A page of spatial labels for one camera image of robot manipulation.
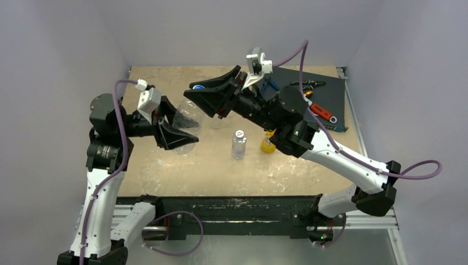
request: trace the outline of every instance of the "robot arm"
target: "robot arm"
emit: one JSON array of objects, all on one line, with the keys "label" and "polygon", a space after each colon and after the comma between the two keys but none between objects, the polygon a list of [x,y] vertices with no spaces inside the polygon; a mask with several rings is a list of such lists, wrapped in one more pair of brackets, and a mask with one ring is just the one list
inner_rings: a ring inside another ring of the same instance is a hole
[{"label": "robot arm", "polygon": [[[221,77],[190,84],[190,88],[199,84],[205,89],[187,90],[184,96],[210,117],[218,115],[219,118],[225,118],[233,110],[264,130],[275,130],[270,141],[282,153],[319,163],[352,181],[354,185],[349,188],[322,196],[317,209],[322,215],[332,218],[356,209],[373,216],[385,215],[395,201],[396,189],[393,184],[396,179],[381,172],[399,173],[400,164],[395,161],[383,163],[370,160],[339,143],[339,150],[336,151],[325,132],[304,120],[308,103],[295,87],[283,87],[272,99],[263,99],[254,80],[257,82],[264,73],[271,72],[271,64],[267,61],[263,71],[258,65],[265,64],[264,53],[260,48],[253,51],[256,54],[247,56],[249,73],[242,72],[236,66]],[[341,151],[371,164],[378,171],[344,157]]]}]

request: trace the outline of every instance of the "white cable clip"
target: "white cable clip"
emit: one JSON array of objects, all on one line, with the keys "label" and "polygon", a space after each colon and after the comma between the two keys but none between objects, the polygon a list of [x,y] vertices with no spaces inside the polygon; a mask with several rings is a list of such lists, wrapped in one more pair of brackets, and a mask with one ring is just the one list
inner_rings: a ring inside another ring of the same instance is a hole
[{"label": "white cable clip", "polygon": [[146,87],[148,86],[148,82],[146,82],[143,79],[138,79],[137,82],[138,84],[135,85],[136,89],[138,89],[139,91],[145,91]]},{"label": "white cable clip", "polygon": [[340,153],[341,151],[343,151],[343,148],[340,146],[338,150],[335,150],[335,153]]}]

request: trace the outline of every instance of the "bottle label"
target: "bottle label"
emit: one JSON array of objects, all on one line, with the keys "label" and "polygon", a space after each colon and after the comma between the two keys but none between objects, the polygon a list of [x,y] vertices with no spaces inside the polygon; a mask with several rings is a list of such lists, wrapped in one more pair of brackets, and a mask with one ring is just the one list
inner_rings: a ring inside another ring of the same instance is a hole
[{"label": "bottle label", "polygon": [[263,141],[265,141],[265,143],[266,143],[268,146],[272,145],[272,142],[270,142],[270,137],[268,137],[268,136],[265,136],[265,139],[264,139]]},{"label": "bottle label", "polygon": [[238,137],[238,138],[244,137],[244,131],[243,131],[243,130],[237,131],[237,132],[236,132],[236,137]]}]

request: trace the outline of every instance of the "bottle cap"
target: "bottle cap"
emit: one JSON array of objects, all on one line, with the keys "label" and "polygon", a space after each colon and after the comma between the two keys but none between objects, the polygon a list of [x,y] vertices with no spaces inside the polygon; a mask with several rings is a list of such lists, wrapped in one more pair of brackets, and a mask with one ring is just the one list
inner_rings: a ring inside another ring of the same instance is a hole
[{"label": "bottle cap", "polygon": [[242,137],[244,137],[244,135],[245,135],[245,134],[244,134],[244,131],[243,131],[243,130],[238,130],[238,131],[236,131],[236,137],[237,137],[237,138],[242,138]]}]

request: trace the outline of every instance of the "red box cutter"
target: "red box cutter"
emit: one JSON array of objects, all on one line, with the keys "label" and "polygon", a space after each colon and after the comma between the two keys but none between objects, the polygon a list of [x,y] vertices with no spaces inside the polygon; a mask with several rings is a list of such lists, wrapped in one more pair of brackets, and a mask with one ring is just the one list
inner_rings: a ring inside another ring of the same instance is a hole
[{"label": "red box cutter", "polygon": [[315,102],[312,102],[312,105],[310,105],[310,109],[317,114],[318,116],[328,120],[331,123],[336,123],[337,119],[335,116],[332,115],[329,111],[327,111],[325,108],[322,106],[318,105]]}]

